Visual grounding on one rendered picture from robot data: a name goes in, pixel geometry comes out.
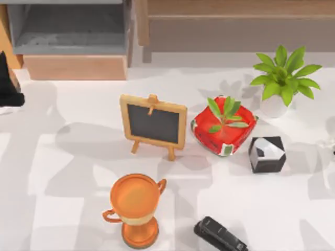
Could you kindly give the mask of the black and white cube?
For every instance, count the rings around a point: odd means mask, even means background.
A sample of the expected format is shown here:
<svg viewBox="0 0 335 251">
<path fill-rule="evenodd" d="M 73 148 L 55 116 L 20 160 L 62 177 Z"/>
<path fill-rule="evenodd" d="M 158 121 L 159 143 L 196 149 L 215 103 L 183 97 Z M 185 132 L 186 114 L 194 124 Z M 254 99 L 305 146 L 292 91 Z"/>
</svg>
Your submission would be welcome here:
<svg viewBox="0 0 335 251">
<path fill-rule="evenodd" d="M 248 155 L 253 173 L 279 173 L 286 162 L 280 136 L 253 137 Z"/>
</svg>

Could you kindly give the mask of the wooden cupboard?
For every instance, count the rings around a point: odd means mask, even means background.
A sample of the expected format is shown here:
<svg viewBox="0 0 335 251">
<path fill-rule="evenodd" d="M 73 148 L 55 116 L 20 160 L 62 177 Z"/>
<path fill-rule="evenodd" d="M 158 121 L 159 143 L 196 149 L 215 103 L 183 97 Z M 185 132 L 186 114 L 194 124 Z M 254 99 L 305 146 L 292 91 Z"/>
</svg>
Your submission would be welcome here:
<svg viewBox="0 0 335 251">
<path fill-rule="evenodd" d="M 138 42 L 151 52 L 333 50 L 335 0 L 133 0 Z"/>
</svg>

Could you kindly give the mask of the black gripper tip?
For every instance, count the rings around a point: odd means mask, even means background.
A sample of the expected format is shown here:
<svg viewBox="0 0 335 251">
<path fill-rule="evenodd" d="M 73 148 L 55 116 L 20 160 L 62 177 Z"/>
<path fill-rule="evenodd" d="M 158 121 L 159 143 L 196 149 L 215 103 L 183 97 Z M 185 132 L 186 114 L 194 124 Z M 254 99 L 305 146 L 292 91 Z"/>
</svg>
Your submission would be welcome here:
<svg viewBox="0 0 335 251">
<path fill-rule="evenodd" d="M 0 53 L 0 107 L 21 107 L 25 103 L 25 96 L 10 71 L 4 51 Z"/>
</svg>

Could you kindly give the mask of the wooden framed blackboard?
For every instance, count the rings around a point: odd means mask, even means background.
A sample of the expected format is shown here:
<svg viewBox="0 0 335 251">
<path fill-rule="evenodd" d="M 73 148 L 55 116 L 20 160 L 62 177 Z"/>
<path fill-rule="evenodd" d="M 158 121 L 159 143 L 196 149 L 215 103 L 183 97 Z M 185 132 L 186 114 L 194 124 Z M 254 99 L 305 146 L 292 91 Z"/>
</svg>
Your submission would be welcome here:
<svg viewBox="0 0 335 251">
<path fill-rule="evenodd" d="M 148 98 L 121 95 L 120 108 L 125 137 L 134 141 L 131 153 L 145 143 L 167 148 L 168 159 L 175 160 L 174 150 L 185 146 L 186 106 L 159 101 L 151 94 Z"/>
</svg>

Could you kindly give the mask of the black stapler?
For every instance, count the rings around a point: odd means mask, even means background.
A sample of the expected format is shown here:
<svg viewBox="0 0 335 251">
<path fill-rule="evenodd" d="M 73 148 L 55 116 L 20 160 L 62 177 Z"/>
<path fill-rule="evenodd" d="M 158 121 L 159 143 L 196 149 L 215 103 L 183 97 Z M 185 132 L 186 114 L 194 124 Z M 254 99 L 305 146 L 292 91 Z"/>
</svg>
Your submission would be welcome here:
<svg viewBox="0 0 335 251">
<path fill-rule="evenodd" d="M 194 233 L 220 251 L 249 251 L 243 241 L 210 216 L 197 222 Z"/>
</svg>

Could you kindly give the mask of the pale wooden drawer front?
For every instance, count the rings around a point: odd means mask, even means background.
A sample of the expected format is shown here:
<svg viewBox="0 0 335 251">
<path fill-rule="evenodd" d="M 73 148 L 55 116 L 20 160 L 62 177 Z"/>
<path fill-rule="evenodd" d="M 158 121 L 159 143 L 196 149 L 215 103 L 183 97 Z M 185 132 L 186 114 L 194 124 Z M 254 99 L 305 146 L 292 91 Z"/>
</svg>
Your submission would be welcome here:
<svg viewBox="0 0 335 251">
<path fill-rule="evenodd" d="M 106 81 L 127 78 L 126 55 L 24 55 L 33 80 Z"/>
</svg>

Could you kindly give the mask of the orange trophy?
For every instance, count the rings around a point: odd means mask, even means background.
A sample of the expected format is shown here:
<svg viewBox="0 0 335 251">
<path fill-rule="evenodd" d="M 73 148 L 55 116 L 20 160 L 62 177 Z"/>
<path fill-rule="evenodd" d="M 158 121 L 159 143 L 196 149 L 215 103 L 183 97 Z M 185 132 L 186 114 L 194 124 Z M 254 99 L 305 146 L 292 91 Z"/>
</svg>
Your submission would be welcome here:
<svg viewBox="0 0 335 251">
<path fill-rule="evenodd" d="M 122 238 L 131 248 L 148 248 L 156 241 L 159 225 L 154 214 L 166 184 L 166 179 L 156 182 L 144 174 L 128 174 L 111 188 L 111 209 L 102 217 L 109 223 L 122 223 Z"/>
</svg>

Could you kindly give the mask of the pulled-out drawer grey inside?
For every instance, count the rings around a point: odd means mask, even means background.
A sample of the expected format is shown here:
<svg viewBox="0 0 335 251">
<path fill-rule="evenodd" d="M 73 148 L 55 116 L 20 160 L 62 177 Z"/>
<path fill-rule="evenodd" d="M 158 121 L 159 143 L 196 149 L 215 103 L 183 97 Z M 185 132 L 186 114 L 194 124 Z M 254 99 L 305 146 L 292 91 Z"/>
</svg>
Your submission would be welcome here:
<svg viewBox="0 0 335 251">
<path fill-rule="evenodd" d="M 14 54 L 123 55 L 131 0 L 5 0 Z"/>
</svg>

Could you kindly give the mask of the white plant pot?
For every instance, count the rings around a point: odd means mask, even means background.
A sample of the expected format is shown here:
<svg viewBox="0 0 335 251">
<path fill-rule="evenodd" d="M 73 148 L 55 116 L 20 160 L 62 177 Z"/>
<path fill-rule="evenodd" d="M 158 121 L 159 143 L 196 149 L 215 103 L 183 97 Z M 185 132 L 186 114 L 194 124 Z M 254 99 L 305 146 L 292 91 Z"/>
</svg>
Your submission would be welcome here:
<svg viewBox="0 0 335 251">
<path fill-rule="evenodd" d="M 275 57 L 257 53 L 260 63 L 253 68 L 263 72 L 250 83 L 262 85 L 260 110 L 269 118 L 279 118 L 288 110 L 298 94 L 314 99 L 313 89 L 320 90 L 319 84 L 309 75 L 322 68 L 319 64 L 304 64 L 304 46 L 289 54 L 283 45 L 276 49 Z"/>
</svg>

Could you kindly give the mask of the red plant pot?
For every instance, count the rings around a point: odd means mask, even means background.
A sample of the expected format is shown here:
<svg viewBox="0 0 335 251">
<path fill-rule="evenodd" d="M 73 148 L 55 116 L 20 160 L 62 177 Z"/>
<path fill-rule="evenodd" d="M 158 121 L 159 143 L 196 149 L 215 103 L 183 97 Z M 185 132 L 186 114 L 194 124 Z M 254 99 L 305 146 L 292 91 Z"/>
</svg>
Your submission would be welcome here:
<svg viewBox="0 0 335 251">
<path fill-rule="evenodd" d="M 229 156 L 247 139 L 257 121 L 240 101 L 219 95 L 207 99 L 207 107 L 191 121 L 191 131 L 214 154 Z"/>
</svg>

